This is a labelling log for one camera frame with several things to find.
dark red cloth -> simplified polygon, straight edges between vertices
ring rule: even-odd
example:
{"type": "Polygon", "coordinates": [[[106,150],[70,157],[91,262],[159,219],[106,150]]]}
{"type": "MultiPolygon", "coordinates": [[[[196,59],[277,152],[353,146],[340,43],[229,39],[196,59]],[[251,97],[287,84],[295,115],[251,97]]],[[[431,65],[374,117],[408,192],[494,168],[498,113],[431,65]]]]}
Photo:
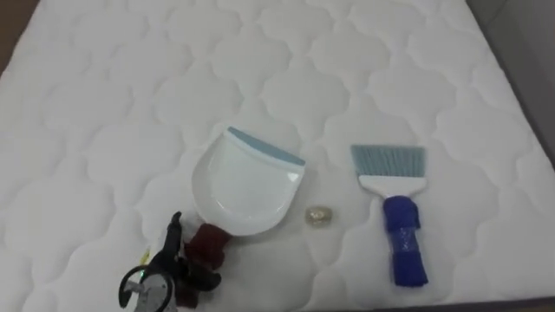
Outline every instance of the dark red cloth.
{"type": "Polygon", "coordinates": [[[184,283],[178,283],[175,288],[175,304],[178,307],[195,309],[199,305],[199,292],[184,283]]]}
{"type": "Polygon", "coordinates": [[[202,224],[191,242],[185,244],[186,258],[217,270],[224,263],[224,247],[230,239],[232,236],[218,226],[202,224]]]}

brush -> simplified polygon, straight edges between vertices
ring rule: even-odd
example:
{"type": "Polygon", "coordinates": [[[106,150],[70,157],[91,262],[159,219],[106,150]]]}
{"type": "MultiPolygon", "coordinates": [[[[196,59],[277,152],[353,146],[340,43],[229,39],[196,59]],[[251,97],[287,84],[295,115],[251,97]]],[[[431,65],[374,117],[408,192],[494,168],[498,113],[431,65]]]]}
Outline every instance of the brush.
{"type": "Polygon", "coordinates": [[[393,251],[395,284],[421,287],[428,283],[415,231],[418,208],[410,198],[427,184],[426,151],[418,146],[353,145],[351,154],[361,186],[384,198],[385,230],[393,251]]]}

small gold object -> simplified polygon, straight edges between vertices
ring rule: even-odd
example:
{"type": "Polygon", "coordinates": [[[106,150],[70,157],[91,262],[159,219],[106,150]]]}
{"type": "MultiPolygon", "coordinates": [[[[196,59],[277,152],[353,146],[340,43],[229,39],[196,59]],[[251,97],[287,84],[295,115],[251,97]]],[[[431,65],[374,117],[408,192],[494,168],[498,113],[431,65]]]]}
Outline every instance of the small gold object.
{"type": "Polygon", "coordinates": [[[333,211],[328,207],[314,206],[304,213],[304,221],[314,227],[323,227],[331,222],[333,211]]]}

mattress stitching pattern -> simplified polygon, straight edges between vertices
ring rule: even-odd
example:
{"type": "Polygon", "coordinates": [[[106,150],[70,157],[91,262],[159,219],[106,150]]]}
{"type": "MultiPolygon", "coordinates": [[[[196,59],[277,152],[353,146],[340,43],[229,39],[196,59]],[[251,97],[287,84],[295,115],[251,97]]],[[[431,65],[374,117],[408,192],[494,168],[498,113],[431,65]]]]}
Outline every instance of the mattress stitching pattern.
{"type": "Polygon", "coordinates": [[[0,309],[119,310],[119,278],[168,216],[192,216],[193,166],[230,124],[308,171],[200,310],[555,290],[555,175],[464,2],[43,0],[0,81],[0,309]],[[423,290],[390,283],[353,142],[428,149],[423,290]],[[310,205],[334,208],[330,228],[303,225],[310,205]]]}

gray floor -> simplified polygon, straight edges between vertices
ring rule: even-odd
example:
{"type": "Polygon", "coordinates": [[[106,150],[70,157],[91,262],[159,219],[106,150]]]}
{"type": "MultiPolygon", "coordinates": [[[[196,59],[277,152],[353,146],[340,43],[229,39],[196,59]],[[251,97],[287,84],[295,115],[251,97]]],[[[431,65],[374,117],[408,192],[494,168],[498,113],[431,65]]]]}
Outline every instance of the gray floor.
{"type": "Polygon", "coordinates": [[[555,1],[467,2],[506,71],[526,118],[554,164],[555,1]]]}

